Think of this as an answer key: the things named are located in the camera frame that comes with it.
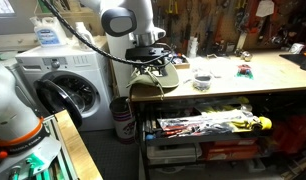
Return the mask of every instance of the wooden workbench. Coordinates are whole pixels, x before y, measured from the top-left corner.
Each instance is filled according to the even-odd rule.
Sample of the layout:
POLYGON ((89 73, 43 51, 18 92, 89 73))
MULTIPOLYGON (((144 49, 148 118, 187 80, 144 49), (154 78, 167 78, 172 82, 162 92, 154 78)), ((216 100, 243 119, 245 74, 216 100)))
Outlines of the wooden workbench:
MULTIPOLYGON (((306 71, 295 63, 285 60, 279 54, 287 52, 254 52, 251 62, 244 62, 238 57, 230 59, 190 59, 190 69, 178 69, 179 86, 174 89, 164 89, 164 100, 199 98, 208 96, 239 95, 253 93, 306 90, 306 71), (252 68, 254 79, 234 77, 237 66, 248 64, 252 68), (202 69, 214 71, 222 78, 213 78, 210 89, 205 92, 192 86, 193 71, 202 69)), ((158 101, 161 100, 158 88, 134 85, 131 89, 131 100, 158 101)))
POLYGON ((102 180, 92 157, 86 149, 66 110, 55 114, 66 149, 80 180, 102 180))

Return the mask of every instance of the washing machine control panel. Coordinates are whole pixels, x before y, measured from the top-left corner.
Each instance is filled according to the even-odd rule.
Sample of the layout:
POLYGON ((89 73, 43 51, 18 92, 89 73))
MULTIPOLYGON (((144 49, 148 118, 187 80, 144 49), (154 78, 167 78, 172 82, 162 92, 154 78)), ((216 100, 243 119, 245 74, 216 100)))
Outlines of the washing machine control panel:
POLYGON ((45 66, 51 66, 54 69, 58 69, 61 65, 67 65, 65 57, 51 57, 43 58, 45 66))

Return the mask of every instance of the wall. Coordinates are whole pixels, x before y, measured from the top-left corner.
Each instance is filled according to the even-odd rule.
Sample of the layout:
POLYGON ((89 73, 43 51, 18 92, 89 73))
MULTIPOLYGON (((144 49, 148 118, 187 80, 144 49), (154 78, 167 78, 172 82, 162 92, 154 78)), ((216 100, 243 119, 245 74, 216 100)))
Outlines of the wall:
POLYGON ((10 0, 15 17, 0 18, 0 35, 33 33, 30 17, 34 16, 36 0, 10 0))

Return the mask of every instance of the gray floor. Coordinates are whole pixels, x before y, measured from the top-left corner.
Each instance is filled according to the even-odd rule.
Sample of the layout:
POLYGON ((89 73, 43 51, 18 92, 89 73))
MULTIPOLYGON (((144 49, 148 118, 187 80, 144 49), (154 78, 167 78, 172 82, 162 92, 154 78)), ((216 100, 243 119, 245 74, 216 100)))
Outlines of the gray floor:
POLYGON ((104 180, 137 180, 139 149, 133 144, 121 144, 115 130, 80 132, 104 180))

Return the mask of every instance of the bottle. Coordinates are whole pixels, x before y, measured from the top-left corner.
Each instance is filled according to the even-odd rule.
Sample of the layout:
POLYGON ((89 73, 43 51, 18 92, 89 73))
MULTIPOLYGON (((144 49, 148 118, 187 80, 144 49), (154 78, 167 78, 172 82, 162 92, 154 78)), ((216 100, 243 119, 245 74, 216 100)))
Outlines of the bottle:
MULTIPOLYGON (((94 39, 92 34, 85 28, 83 22, 76 22, 76 31, 84 38, 86 39, 89 43, 95 44, 94 39)), ((83 42, 79 41, 79 46, 82 50, 92 50, 89 48, 86 44, 83 42)))
POLYGON ((66 34, 56 17, 45 17, 40 21, 30 18, 34 24, 34 32, 42 47, 66 45, 66 34))

